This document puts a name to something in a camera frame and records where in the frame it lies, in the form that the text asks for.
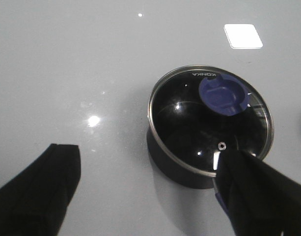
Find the glossy surface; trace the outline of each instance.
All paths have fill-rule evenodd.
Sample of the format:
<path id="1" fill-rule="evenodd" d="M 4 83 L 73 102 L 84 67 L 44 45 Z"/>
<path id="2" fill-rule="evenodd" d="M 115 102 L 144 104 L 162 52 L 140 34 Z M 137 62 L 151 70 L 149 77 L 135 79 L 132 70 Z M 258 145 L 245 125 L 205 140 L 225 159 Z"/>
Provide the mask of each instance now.
<path id="1" fill-rule="evenodd" d="M 232 97 L 238 97 L 242 90 L 237 108 L 228 104 L 228 93 L 223 90 L 232 86 L 225 86 L 226 82 L 234 83 L 233 89 L 239 92 L 232 94 L 231 90 Z M 202 96 L 203 83 L 208 83 L 209 90 Z M 222 91 L 212 93 L 215 89 Z M 207 103 L 212 97 L 218 109 L 211 109 L 215 106 Z M 154 136 L 163 142 L 162 149 L 167 148 L 174 155 L 171 158 L 197 173 L 215 173 L 219 155 L 226 149 L 263 159 L 273 141 L 273 122 L 265 102 L 250 84 L 229 72 L 204 66 L 177 69 L 161 78 L 150 99 L 150 122 Z M 242 110 L 240 103 L 244 100 Z"/>
<path id="2" fill-rule="evenodd" d="M 253 24 L 264 46 L 232 49 L 225 24 Z M 233 236 L 212 189 L 175 184 L 148 157 L 151 90 L 189 64 L 261 93 L 275 127 L 265 161 L 301 183 L 301 1 L 17 0 L 0 1 L 0 187 L 50 143 L 77 144 L 59 236 Z"/>

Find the white countertop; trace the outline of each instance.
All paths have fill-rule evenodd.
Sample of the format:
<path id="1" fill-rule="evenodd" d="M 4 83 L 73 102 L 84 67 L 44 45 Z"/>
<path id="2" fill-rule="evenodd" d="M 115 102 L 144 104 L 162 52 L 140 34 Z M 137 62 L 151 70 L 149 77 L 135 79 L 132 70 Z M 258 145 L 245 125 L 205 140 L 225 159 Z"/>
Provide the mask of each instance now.
<path id="1" fill-rule="evenodd" d="M 263 47 L 232 49 L 225 24 L 253 24 Z M 233 236 L 213 189 L 172 182 L 148 156 L 152 87 L 189 64 L 261 93 L 275 132 L 265 161 L 301 184 L 301 0 L 18 0 L 0 1 L 0 187 L 50 143 L 77 144 L 59 236 Z"/>

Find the pot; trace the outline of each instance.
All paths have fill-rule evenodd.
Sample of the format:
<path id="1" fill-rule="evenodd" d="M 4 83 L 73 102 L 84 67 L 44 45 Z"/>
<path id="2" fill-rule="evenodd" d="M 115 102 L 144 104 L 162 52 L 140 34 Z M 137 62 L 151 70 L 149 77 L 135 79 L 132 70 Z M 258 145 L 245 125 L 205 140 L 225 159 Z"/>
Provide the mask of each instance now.
<path id="1" fill-rule="evenodd" d="M 149 154 L 173 181 L 212 188 L 222 151 L 242 150 L 264 159 L 274 137 L 269 109 L 245 80 L 204 65 L 164 75 L 148 103 Z"/>

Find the metal rim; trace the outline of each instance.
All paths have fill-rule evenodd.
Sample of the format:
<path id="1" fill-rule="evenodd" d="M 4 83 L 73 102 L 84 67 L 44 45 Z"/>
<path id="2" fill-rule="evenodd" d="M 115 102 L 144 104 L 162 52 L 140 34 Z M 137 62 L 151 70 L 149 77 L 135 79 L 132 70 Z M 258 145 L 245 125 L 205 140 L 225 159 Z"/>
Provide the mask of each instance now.
<path id="1" fill-rule="evenodd" d="M 251 88 L 253 88 L 253 86 L 251 86 L 247 81 L 243 80 L 241 77 L 226 71 L 226 70 L 222 70 L 220 68 L 216 68 L 216 67 L 212 67 L 212 66 L 208 66 L 208 65 L 187 65 L 187 66 L 183 66 L 183 67 L 179 67 L 177 69 L 174 69 L 170 72 L 168 72 L 167 74 L 165 74 L 164 76 L 161 77 L 161 79 L 155 84 L 152 93 L 150 95 L 149 98 L 149 102 L 148 102 L 148 120 L 149 120 L 149 124 L 150 124 L 150 129 L 151 132 L 156 140 L 156 142 L 158 143 L 158 145 L 160 146 L 160 148 L 166 153 L 166 155 L 171 158 L 174 162 L 176 162 L 177 164 L 179 164 L 180 166 L 184 167 L 185 169 L 195 173 L 195 174 L 199 174 L 199 175 L 204 175 L 207 177 L 216 177 L 216 172 L 209 172 L 209 171 L 203 171 L 200 170 L 198 168 L 195 168 L 193 166 L 190 166 L 189 164 L 185 163 L 184 161 L 180 160 L 176 155 L 174 155 L 163 143 L 163 141 L 161 140 L 161 138 L 159 137 L 156 129 L 155 129 L 155 125 L 153 123 L 153 117 L 152 117 L 152 106 L 153 106 L 153 101 L 154 101 L 154 97 L 156 96 L 157 91 L 159 90 L 159 88 L 165 84 L 169 79 L 171 79 L 173 76 L 183 73 L 183 72 L 187 72 L 187 71 L 198 71 L 198 70 L 209 70 L 209 71 L 213 71 L 216 73 L 226 73 L 226 74 L 230 74 L 232 76 L 235 76 L 239 79 L 241 79 L 244 83 L 246 83 L 247 85 L 249 85 Z M 266 115 L 266 123 L 267 123 L 267 136 L 266 136 L 266 142 L 264 145 L 264 148 L 262 150 L 262 152 L 257 156 L 258 159 L 263 160 L 265 158 L 265 156 L 268 154 L 272 144 L 273 144 L 273 139 L 274 139 L 274 123 L 273 123 L 273 119 L 272 116 L 270 114 L 270 110 L 268 109 L 264 99 L 262 98 L 262 96 L 256 91 L 256 89 L 254 89 L 254 91 L 256 92 L 256 95 L 262 99 L 262 101 L 264 102 L 264 104 L 262 104 L 264 106 L 264 108 L 267 111 L 267 115 Z"/>

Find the black pot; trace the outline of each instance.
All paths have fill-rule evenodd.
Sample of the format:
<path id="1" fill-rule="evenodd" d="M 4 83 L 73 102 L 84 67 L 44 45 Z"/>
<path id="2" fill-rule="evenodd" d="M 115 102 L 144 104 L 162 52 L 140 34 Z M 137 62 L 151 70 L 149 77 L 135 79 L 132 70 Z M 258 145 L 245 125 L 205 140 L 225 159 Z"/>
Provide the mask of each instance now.
<path id="1" fill-rule="evenodd" d="M 191 188 L 212 188 L 224 150 L 259 159 L 274 136 L 260 94 L 240 77 L 214 67 L 190 65 L 164 75 L 148 103 L 148 150 L 169 178 Z"/>

